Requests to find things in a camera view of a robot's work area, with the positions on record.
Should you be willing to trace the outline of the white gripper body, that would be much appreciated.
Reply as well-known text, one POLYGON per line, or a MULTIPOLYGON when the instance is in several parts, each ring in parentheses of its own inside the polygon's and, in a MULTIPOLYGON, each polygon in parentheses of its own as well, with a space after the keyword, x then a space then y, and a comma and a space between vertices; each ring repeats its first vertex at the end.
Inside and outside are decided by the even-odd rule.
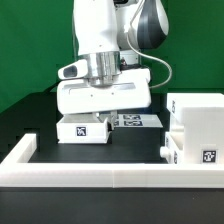
POLYGON ((106 87, 92 87, 84 79, 62 81, 57 88, 58 110, 66 115, 148 107, 149 81, 146 68, 123 71, 106 87))

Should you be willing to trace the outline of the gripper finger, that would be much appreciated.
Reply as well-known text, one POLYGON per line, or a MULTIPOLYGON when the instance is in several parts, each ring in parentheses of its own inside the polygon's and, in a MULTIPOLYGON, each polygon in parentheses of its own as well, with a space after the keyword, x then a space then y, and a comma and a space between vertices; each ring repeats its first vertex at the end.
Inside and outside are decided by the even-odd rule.
POLYGON ((111 130, 114 130, 116 119, 117 119, 117 111, 116 110, 115 111, 111 111, 110 115, 109 115, 109 119, 108 119, 111 130))
POLYGON ((99 112, 96 112, 96 113, 95 113, 95 116, 96 116, 96 119, 97 119, 99 122, 101 122, 101 123, 103 123, 104 120, 106 119, 106 116, 105 116, 104 114, 102 114, 102 113, 99 113, 99 112))

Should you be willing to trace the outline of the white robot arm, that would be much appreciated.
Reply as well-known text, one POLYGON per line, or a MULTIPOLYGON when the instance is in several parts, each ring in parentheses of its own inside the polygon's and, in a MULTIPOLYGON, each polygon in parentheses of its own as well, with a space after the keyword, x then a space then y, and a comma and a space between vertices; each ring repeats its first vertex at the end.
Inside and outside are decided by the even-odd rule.
POLYGON ((150 71, 121 55, 164 42, 169 23, 161 0, 75 0, 73 31, 78 60, 58 71, 63 123, 112 124, 117 111, 150 105, 150 71))

